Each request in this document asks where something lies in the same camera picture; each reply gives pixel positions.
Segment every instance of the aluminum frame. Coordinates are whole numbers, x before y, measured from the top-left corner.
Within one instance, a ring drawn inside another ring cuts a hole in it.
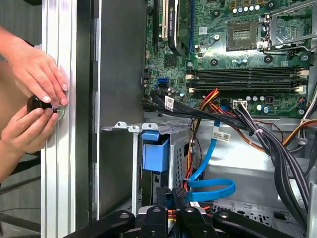
[[[76,43],[77,1],[44,0],[42,50],[69,79],[69,105],[41,151],[41,237],[75,231],[76,207]]]

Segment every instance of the metal bracket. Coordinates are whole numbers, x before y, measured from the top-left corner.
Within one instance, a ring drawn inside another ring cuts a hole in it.
[[[282,13],[292,13],[294,11],[303,9],[305,7],[311,6],[313,8],[312,12],[312,33],[306,36],[300,36],[296,37],[290,40],[280,40],[278,42],[277,35],[276,35],[276,23],[277,19],[280,14]],[[263,51],[284,51],[284,50],[292,50],[296,48],[303,48],[306,51],[313,50],[316,46],[308,49],[305,46],[294,46],[294,47],[288,47],[288,48],[281,48],[284,45],[290,46],[292,43],[312,39],[317,37],[317,0],[308,0],[305,2],[301,2],[299,4],[294,4],[289,7],[279,9],[277,11],[273,11],[271,13],[264,14],[260,19],[259,22],[262,23],[266,29],[266,37],[263,40],[263,44],[258,45],[259,48],[262,48]]]

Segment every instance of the pcie slot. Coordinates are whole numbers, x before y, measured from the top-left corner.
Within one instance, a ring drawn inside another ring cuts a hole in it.
[[[168,8],[169,0],[163,0],[162,38],[168,40]]]
[[[152,33],[152,45],[154,52],[158,52],[159,49],[159,1],[154,0],[153,4],[153,33]]]

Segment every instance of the white label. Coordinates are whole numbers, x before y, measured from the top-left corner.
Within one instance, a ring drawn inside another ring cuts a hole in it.
[[[174,99],[169,97],[169,96],[165,96],[165,108],[173,111],[174,108]]]
[[[200,27],[198,29],[198,35],[206,35],[207,34],[207,27]]]
[[[221,131],[214,131],[213,134],[212,134],[212,138],[213,139],[221,140],[221,141],[224,141],[224,142],[229,142],[230,136],[231,136],[230,134],[223,133]]]
[[[200,207],[198,202],[189,202],[192,207]]]

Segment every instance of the capacitor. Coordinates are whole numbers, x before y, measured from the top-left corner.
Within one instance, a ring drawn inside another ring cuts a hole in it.
[[[191,102],[189,103],[189,106],[190,106],[190,107],[195,107],[195,105],[196,105],[196,102],[195,102],[195,101],[191,101]]]
[[[257,104],[256,108],[257,108],[258,111],[262,111],[262,108],[263,108],[263,107],[262,107],[261,104]]]
[[[263,112],[264,112],[264,113],[269,113],[269,107],[264,107],[264,108],[263,108]]]

